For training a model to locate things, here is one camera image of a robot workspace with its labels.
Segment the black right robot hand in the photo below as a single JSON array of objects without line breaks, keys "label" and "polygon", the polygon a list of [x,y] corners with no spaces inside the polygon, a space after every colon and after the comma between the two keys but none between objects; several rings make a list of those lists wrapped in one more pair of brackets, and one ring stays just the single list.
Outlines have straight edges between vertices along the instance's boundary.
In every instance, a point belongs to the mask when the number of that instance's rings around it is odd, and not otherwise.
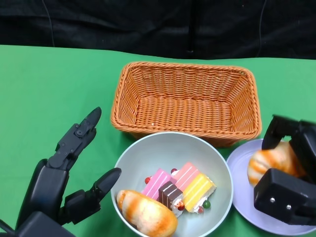
[{"label": "black right robot hand", "polygon": [[290,225],[316,224],[316,124],[274,115],[248,181],[254,207]]}]

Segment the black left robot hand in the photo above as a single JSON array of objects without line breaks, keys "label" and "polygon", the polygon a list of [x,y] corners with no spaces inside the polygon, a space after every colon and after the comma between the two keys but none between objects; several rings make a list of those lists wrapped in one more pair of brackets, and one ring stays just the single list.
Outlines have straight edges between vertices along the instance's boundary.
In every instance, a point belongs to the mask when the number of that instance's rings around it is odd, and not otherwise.
[{"label": "black left robot hand", "polygon": [[35,211],[64,225],[77,224],[101,209],[100,202],[119,179],[120,168],[106,172],[90,190],[78,190],[63,198],[70,169],[95,138],[101,113],[97,107],[80,124],[73,124],[58,142],[55,154],[38,162],[18,215],[17,228]]}]

